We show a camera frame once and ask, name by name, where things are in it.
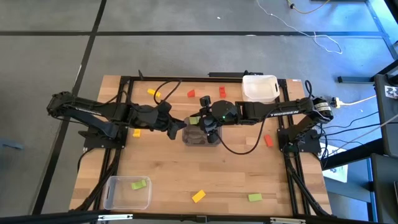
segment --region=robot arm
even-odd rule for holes
[[[299,124],[286,129],[287,140],[291,144],[305,142],[305,135],[318,123],[326,124],[333,119],[333,113],[326,102],[321,98],[303,98],[301,100],[264,104],[260,102],[242,102],[235,104],[221,100],[210,106],[210,97],[200,99],[202,109],[192,116],[200,116],[199,127],[208,134],[208,141],[217,140],[216,128],[224,125],[254,125],[266,118],[291,114],[305,114]]]
[[[167,131],[168,137],[175,139],[177,131],[184,128],[186,124],[173,118],[169,114],[170,110],[171,105],[165,101],[156,107],[140,106],[135,103],[99,103],[73,96],[67,91],[54,94],[47,106],[50,116],[54,118],[70,116],[96,129],[96,134],[110,139],[118,137],[120,126]],[[106,118],[108,122],[102,121],[95,115]]]

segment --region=transparent plastic bin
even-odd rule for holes
[[[273,75],[245,75],[242,79],[243,101],[269,103],[279,96],[278,79]]]
[[[146,181],[146,187],[134,190],[132,183]],[[114,209],[146,209],[152,198],[152,182],[146,176],[121,177],[111,176],[105,188],[104,208]]]

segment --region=green block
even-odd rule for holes
[[[133,190],[138,190],[138,189],[141,189],[141,188],[146,187],[146,186],[147,186],[147,182],[144,179],[131,184],[131,188]]]
[[[200,117],[189,117],[189,124],[198,124]]]
[[[249,196],[249,202],[257,202],[257,201],[261,201],[262,200],[262,197],[261,197],[260,193],[251,194],[251,195],[248,195],[248,196]]]

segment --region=gray floor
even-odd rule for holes
[[[299,30],[377,31],[363,2],[330,3],[309,15],[290,10],[285,1],[260,2],[269,13]],[[395,42],[395,21],[386,14],[382,0],[372,3],[383,15],[383,26]],[[304,11],[319,4],[296,2]],[[0,0],[0,30],[91,30],[99,6],[100,0]],[[265,15],[253,0],[113,0],[106,5],[99,29],[290,30]],[[344,102],[373,95],[371,85],[337,84],[336,77],[370,76],[391,63],[384,41],[378,37],[335,39],[343,49],[342,55],[325,52],[307,37],[97,37],[79,96],[95,99],[103,75],[137,75],[138,69],[144,75],[191,77],[204,77],[208,72],[261,71],[278,78],[308,79],[315,95],[338,96]],[[2,217],[30,211],[59,124],[47,116],[45,107],[51,94],[72,89],[87,41],[87,37],[0,37],[0,136],[25,145],[23,151],[0,150]],[[337,50],[325,38],[320,42]],[[375,99],[334,110],[331,125],[347,124],[375,111]],[[372,116],[354,126],[376,122],[378,117]],[[45,213],[68,209],[76,162],[82,152],[83,139],[77,134],[81,129],[77,124],[68,129]],[[347,141],[365,131],[337,138]],[[368,142],[380,135],[375,132],[360,141]],[[341,142],[330,144],[340,146]],[[330,195],[332,209],[334,202],[338,202],[337,207],[342,203],[333,197]]]

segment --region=wooden tabletop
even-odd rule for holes
[[[98,101],[112,98],[118,92],[119,81],[120,76],[104,76]],[[155,105],[147,89],[156,89],[162,83],[134,82],[132,101],[140,105]],[[162,97],[175,84],[162,87]],[[197,113],[201,108],[199,98],[205,95],[210,95],[212,102],[221,100],[220,85],[225,86],[227,95],[222,100],[242,101],[240,83],[183,82],[167,100],[172,105],[170,114],[184,119]],[[305,96],[300,80],[287,80],[287,86],[290,100]],[[187,92],[192,89],[195,89],[196,97],[188,98]],[[298,123],[302,118],[303,115],[294,115],[294,122]],[[186,146],[182,142],[182,131],[172,141],[166,133],[149,130],[142,130],[141,137],[134,138],[130,129],[118,175],[148,176],[152,181],[152,200],[147,209],[129,212],[291,216],[285,164],[277,143],[278,127],[277,118],[267,118],[262,135],[271,135],[275,146],[267,147],[262,138],[258,147],[245,156],[232,154],[221,144],[216,147]],[[222,138],[232,150],[244,152],[255,144],[259,128],[260,124],[223,126]],[[331,213],[319,161],[312,154],[300,155],[306,186],[322,208]],[[70,208],[79,206],[97,184],[103,156],[104,149],[95,149],[82,159]],[[206,196],[194,203],[192,196],[199,190],[204,190]],[[295,192],[298,210],[303,213],[297,186]],[[249,202],[248,194],[254,193],[261,193],[263,200]]]

